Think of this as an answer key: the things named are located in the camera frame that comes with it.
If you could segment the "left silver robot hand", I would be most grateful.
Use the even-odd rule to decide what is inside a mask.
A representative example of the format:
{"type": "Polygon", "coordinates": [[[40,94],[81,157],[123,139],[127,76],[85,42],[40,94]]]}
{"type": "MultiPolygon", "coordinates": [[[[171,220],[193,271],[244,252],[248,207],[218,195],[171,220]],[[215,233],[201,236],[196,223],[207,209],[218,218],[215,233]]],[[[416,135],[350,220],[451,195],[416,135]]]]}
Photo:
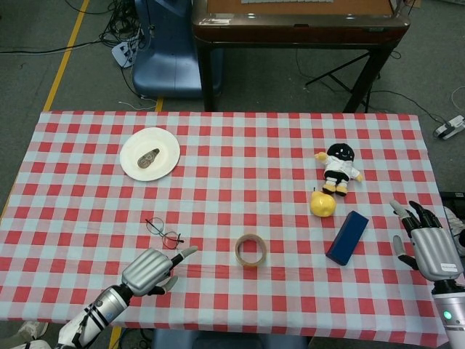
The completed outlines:
{"type": "Polygon", "coordinates": [[[169,258],[158,250],[147,249],[125,268],[122,273],[122,284],[137,297],[166,294],[178,281],[178,277],[173,276],[171,271],[197,251],[197,246],[191,246],[169,258]]]}

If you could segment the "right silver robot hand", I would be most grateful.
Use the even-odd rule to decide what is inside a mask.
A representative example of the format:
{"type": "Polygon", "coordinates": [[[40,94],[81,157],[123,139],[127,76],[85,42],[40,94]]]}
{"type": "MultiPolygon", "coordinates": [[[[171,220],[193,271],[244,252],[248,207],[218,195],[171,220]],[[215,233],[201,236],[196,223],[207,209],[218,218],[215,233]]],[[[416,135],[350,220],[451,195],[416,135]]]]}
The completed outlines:
{"type": "Polygon", "coordinates": [[[399,217],[413,247],[414,256],[403,250],[399,236],[393,244],[400,260],[429,281],[456,280],[464,272],[452,235],[442,227],[436,215],[415,201],[409,204],[413,211],[391,200],[390,206],[399,217]]]}

